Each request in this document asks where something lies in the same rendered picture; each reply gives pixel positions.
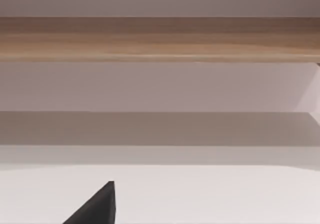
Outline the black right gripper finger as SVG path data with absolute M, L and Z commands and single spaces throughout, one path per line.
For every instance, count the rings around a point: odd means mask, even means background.
M 108 181 L 62 224 L 115 224 L 115 182 Z

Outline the wooden shelf board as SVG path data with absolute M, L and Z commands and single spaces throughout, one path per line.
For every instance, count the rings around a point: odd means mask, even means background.
M 320 63 L 320 17 L 0 17 L 0 61 Z

